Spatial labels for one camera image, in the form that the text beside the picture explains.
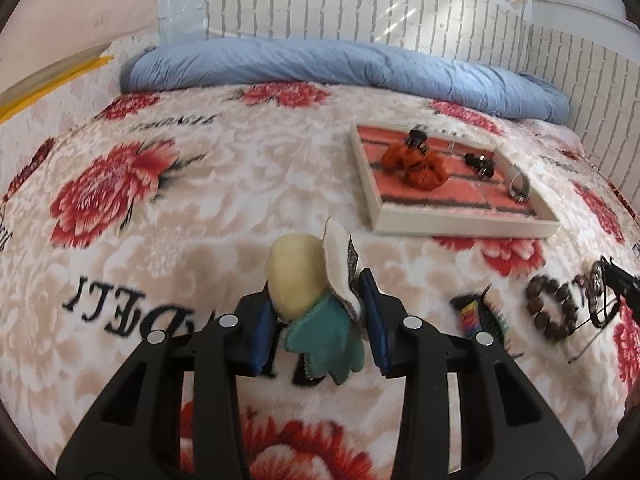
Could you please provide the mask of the white watch band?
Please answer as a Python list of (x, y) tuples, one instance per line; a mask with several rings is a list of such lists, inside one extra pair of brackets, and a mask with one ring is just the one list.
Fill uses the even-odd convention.
[(506, 176), (506, 183), (508, 184), (509, 196), (517, 203), (524, 203), (529, 198), (530, 183), (529, 178), (518, 169), (513, 167)]

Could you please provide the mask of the felt hair clip set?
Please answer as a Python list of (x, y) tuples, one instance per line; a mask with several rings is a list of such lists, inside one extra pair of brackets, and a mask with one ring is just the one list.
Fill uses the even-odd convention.
[(273, 242), (266, 263), (270, 299), (286, 325), (283, 348), (298, 355), (292, 383), (335, 385), (363, 369), (362, 271), (352, 236), (326, 220), (323, 234), (288, 233)]

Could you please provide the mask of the orange fabric scrunchie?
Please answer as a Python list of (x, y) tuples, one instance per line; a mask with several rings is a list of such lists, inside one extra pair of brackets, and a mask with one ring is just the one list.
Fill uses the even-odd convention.
[(405, 143), (390, 145), (381, 157), (381, 166), (389, 174), (401, 172), (406, 185), (423, 191), (436, 190), (449, 179), (439, 155)]

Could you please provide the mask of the black scrunchie with charm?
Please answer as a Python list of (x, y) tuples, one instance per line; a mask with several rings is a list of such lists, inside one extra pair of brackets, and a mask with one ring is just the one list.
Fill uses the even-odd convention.
[(490, 180), (494, 177), (496, 166), (491, 157), (480, 153), (466, 153), (464, 162), (480, 179)]

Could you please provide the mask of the floral plush bed blanket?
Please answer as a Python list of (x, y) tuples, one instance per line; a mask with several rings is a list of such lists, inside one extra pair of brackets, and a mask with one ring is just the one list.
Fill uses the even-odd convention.
[[(560, 226), (548, 238), (378, 234), (356, 125), (498, 148)], [(626, 304), (605, 319), (615, 297), (600, 258), (639, 277), (639, 219), (565, 122), (349, 84), (120, 90), (44, 136), (1, 189), (3, 478), (59, 479), (67, 442), (149, 332), (199, 332), (268, 292), (273, 242), (320, 237), (329, 218), (380, 292), (443, 334), (465, 338), (449, 301), (491, 285), (504, 350), (574, 442), (582, 479), (638, 477), (639, 319)], [(292, 383), (285, 330), (277, 315), (262, 374), (236, 381), (247, 479), (395, 479), (405, 381), (375, 365), (366, 312), (363, 369), (339, 386)]]

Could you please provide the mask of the white tray brick-pattern base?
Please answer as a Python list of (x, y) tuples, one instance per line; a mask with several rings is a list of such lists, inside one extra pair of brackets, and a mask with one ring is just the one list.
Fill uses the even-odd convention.
[[(356, 125), (349, 137), (371, 229), (378, 234), (548, 238), (560, 226), (560, 220), (530, 181), (528, 200), (512, 200), (506, 176), (518, 166), (498, 148), (462, 140), (454, 134), (431, 134), (424, 126), (411, 132), (391, 125)], [(401, 172), (389, 174), (383, 170), (381, 157), (387, 148), (409, 138), (423, 140), (424, 148), (444, 160), (449, 179), (440, 188), (412, 188), (405, 184)], [(465, 165), (466, 153), (491, 157), (496, 166), (494, 177), (477, 177)]]

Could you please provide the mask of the blue folded quilt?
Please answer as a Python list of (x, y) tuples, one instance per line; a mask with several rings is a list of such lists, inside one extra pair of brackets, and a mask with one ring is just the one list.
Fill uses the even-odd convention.
[(370, 42), (224, 37), (149, 48), (120, 71), (124, 93), (227, 84), (318, 82), (442, 100), (506, 119), (562, 125), (570, 99), (526, 73)]

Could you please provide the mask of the yellow wooden strip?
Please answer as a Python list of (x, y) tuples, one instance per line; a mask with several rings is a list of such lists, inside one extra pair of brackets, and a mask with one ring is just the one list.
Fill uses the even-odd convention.
[(114, 58), (105, 51), (111, 43), (99, 44), (38, 70), (1, 93), (1, 121), (6, 122), (63, 84), (93, 72)]

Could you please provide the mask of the clear plastic bag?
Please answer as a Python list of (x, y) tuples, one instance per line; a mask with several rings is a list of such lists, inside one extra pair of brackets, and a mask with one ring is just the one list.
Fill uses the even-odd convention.
[(206, 38), (207, 0), (157, 0), (157, 9), (163, 46)]

